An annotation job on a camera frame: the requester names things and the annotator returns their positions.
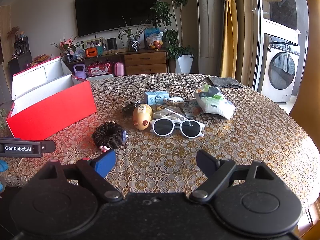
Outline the dark curly hair doll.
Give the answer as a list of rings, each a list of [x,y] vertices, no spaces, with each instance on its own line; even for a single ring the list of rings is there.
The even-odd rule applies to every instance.
[[[118,149],[127,138],[128,134],[125,129],[114,121],[100,125],[92,134],[94,144],[103,153]]]

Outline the red cardboard box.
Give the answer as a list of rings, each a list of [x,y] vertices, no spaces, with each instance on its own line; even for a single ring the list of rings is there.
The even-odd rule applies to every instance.
[[[13,75],[11,94],[7,124],[23,140],[44,140],[97,112],[90,82],[60,57]]]

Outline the blue white snack packet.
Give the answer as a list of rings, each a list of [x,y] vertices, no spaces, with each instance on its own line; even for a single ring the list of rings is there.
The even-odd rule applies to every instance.
[[[182,103],[182,110],[188,119],[203,114],[203,110],[196,100],[189,100]]]

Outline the dark plastic turtle toy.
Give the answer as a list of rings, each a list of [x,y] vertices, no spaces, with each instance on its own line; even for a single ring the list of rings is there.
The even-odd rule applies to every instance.
[[[138,102],[132,102],[132,103],[128,103],[126,106],[124,106],[122,109],[121,109],[121,112],[123,114],[123,116],[132,116],[133,115],[133,112],[134,110],[140,105],[140,103]]]

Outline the green white snack bag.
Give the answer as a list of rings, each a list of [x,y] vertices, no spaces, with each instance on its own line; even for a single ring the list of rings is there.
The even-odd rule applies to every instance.
[[[195,90],[195,98],[198,105],[206,114],[216,114],[230,119],[236,107],[226,99],[219,87],[203,85]]]

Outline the white frame sunglasses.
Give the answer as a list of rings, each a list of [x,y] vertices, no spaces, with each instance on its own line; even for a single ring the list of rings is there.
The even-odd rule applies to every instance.
[[[179,129],[180,133],[189,139],[204,137],[202,132],[204,124],[195,120],[181,121],[161,118],[150,121],[150,125],[151,132],[160,137],[171,135],[176,129]]]

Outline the yellow potato face toy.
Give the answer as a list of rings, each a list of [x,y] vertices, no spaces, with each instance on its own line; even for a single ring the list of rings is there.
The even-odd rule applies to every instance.
[[[138,130],[145,130],[148,128],[150,121],[152,120],[153,111],[151,106],[147,104],[138,105],[133,111],[133,124]]]

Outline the silver foil snack bag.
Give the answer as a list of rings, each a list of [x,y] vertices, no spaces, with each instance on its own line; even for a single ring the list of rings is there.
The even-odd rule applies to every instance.
[[[151,105],[153,111],[153,119],[166,118],[170,120],[187,120],[185,114],[175,106],[168,105]]]

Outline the blue small carton box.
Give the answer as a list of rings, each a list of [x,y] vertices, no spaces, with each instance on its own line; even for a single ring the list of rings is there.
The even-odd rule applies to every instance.
[[[169,98],[169,93],[166,91],[152,91],[144,93],[144,101],[147,105],[162,105],[164,99]]]

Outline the grey folded cloth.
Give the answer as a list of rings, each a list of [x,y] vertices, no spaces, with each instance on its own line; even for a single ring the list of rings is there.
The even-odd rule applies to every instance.
[[[215,87],[221,88],[245,88],[245,86],[239,83],[236,79],[231,77],[217,77],[217,76],[209,76],[208,80]]]

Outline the red gift box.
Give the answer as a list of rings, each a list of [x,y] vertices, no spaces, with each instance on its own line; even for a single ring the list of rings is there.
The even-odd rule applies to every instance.
[[[110,62],[95,62],[87,66],[89,76],[112,74]]]

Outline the wooden tv cabinet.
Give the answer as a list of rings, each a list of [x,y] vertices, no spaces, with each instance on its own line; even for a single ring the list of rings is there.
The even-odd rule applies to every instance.
[[[114,72],[114,64],[120,61],[124,64],[126,75],[168,73],[167,55],[165,50],[141,49],[135,52],[109,53],[97,57],[84,58],[67,63],[66,66],[73,71],[73,66],[78,63],[83,63],[87,67],[93,62],[108,61],[112,63],[112,71]]]

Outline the black speaker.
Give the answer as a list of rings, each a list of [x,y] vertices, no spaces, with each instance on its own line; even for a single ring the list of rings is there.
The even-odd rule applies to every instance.
[[[107,48],[108,48],[108,50],[116,50],[117,49],[117,41],[116,41],[115,37],[107,39]]]

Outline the potted orchid plant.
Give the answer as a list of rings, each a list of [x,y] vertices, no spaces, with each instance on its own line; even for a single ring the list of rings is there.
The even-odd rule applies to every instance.
[[[131,52],[137,52],[139,51],[140,46],[140,38],[144,33],[144,30],[146,29],[146,21],[141,20],[140,23],[137,25],[137,28],[135,31],[133,31],[132,26],[128,26],[127,22],[125,21],[125,18],[123,18],[126,26],[121,28],[118,34],[118,38],[123,42],[123,37],[127,38],[127,48]]]

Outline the black wall television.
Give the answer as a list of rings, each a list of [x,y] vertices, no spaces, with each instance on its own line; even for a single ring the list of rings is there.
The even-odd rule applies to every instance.
[[[149,24],[158,0],[74,0],[78,36]]]

